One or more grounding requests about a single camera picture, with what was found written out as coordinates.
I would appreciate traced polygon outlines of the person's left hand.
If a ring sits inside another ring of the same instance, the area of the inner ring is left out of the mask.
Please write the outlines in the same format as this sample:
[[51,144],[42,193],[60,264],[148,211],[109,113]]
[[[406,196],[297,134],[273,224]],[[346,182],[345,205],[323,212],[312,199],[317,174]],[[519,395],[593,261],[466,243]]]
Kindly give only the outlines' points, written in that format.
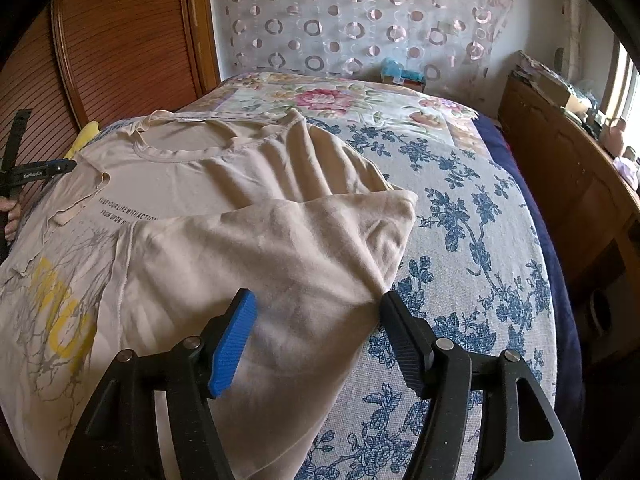
[[3,232],[8,242],[13,242],[22,216],[22,205],[18,200],[0,197],[0,210],[6,214],[6,225]]

